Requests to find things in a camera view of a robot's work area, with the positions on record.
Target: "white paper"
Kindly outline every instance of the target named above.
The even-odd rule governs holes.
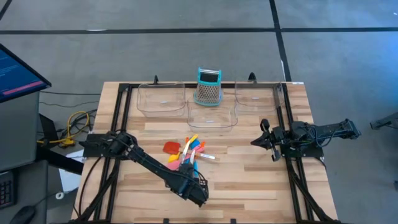
[[[79,158],[73,158],[76,161],[83,162],[83,150],[69,153],[66,155],[69,158],[72,157],[79,157]],[[71,172],[67,172],[63,169],[59,169],[60,171],[60,176],[61,176],[61,183],[62,183],[62,189],[64,192],[68,192],[71,190],[76,189],[80,185],[80,175],[77,174],[72,174]]]

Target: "yellow cable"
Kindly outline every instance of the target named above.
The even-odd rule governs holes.
[[[70,134],[70,121],[72,120],[72,118],[73,118],[74,116],[76,116],[76,115],[78,115],[78,114],[86,114],[86,116],[87,116],[87,121],[86,121],[86,124],[85,124],[84,127],[87,127],[87,126],[89,125],[89,123],[90,123],[90,116],[89,116],[89,114],[88,114],[86,111],[77,111],[76,113],[73,113],[72,115],[70,115],[69,118],[68,118],[68,123],[67,123],[67,137],[64,138],[64,139],[56,140],[56,141],[49,141],[49,144],[53,144],[53,143],[62,143],[62,142],[67,141],[67,140],[72,140],[73,137],[75,137],[77,134],[79,134],[79,133],[83,130],[84,127],[81,128],[77,133],[72,134],[72,135]],[[44,144],[44,141],[37,141],[37,143]]]

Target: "wooden tabletop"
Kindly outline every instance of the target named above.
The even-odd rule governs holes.
[[[118,82],[104,83],[95,133],[106,133],[111,127]],[[302,83],[287,83],[294,120],[312,123],[307,93]],[[193,89],[186,89],[187,100]],[[223,89],[225,101],[234,97],[233,88]],[[120,115],[126,96],[122,98]],[[138,139],[146,153],[163,164],[169,155],[162,151],[167,141],[184,145],[185,137],[198,134],[206,141],[205,153],[215,155],[220,161],[198,159],[198,170],[208,180],[210,196],[198,208],[193,202],[182,200],[165,188],[164,181],[139,164],[123,161],[119,173],[112,222],[162,223],[169,218],[172,223],[292,223],[295,221],[291,191],[284,159],[273,162],[271,151],[251,146],[250,142],[261,135],[259,122],[267,118],[271,127],[278,126],[275,110],[258,114],[238,114],[238,123],[230,132],[193,133],[187,116],[145,117],[137,109],[137,89],[134,89],[129,110],[127,131]],[[75,206],[78,206],[81,186],[96,159],[85,161],[83,175]],[[308,189],[321,208],[332,218],[337,218],[325,168],[319,161],[303,158]],[[98,192],[103,159],[94,168],[83,194],[84,210]],[[302,217],[306,218],[303,198],[299,192]],[[103,200],[101,217],[104,218],[108,194]]]

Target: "transparent container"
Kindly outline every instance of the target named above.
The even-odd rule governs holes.
[[[246,113],[275,111],[284,104],[281,83],[235,82],[236,110]]]
[[[141,84],[137,109],[146,117],[182,116],[185,112],[185,84]]]
[[[193,132],[228,132],[238,123],[235,99],[223,99],[218,106],[188,101],[187,123]]]

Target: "computer monitor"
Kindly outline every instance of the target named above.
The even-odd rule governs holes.
[[[48,80],[0,44],[0,103],[50,86]]]

